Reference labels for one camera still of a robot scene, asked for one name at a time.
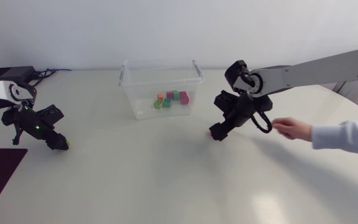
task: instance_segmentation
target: pink block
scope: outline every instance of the pink block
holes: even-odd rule
[[[181,96],[180,97],[180,103],[188,104],[189,103],[189,98],[187,96]]]

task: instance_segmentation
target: human hand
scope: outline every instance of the human hand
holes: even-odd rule
[[[311,141],[311,125],[297,119],[277,118],[273,121],[273,128],[287,139]]]

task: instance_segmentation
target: white sleeve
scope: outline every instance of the white sleeve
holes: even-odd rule
[[[358,123],[346,121],[339,126],[313,126],[314,149],[343,149],[358,153]]]

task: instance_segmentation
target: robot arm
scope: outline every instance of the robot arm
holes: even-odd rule
[[[209,128],[215,140],[222,141],[235,127],[248,119],[264,133],[272,130],[266,111],[273,107],[268,94],[277,93],[296,86],[315,85],[358,80],[358,50],[326,57],[294,66],[276,66],[249,71],[244,61],[230,66],[224,76],[233,91],[239,96],[222,91],[214,104],[223,111],[225,121]],[[266,122],[262,128],[254,113]]]
[[[0,109],[20,105],[22,101],[28,102],[29,106],[32,107],[37,96],[37,90],[28,84],[25,87],[20,87],[12,81],[0,81]]]
[[[240,75],[234,88],[260,97],[295,86],[358,80],[358,50],[298,65],[273,69],[255,69]]]
[[[0,80],[0,109],[9,108],[2,116],[2,123],[14,125],[13,145],[19,144],[25,131],[36,139],[45,140],[51,149],[67,150],[69,142],[53,130],[53,124],[64,117],[63,113],[55,105],[35,112],[32,108],[36,96],[37,90],[26,82]]]

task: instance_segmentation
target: container handle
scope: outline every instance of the container handle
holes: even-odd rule
[[[201,80],[204,81],[204,75],[203,75],[203,73],[201,72],[201,69],[200,69],[200,67],[197,65],[197,63],[196,63],[195,60],[193,60],[193,65],[194,65],[194,67],[196,68],[196,71],[197,71],[198,75],[200,76]]]
[[[123,65],[121,67],[121,74],[119,76],[119,86],[121,86],[124,81],[124,69],[125,69],[125,66]]]

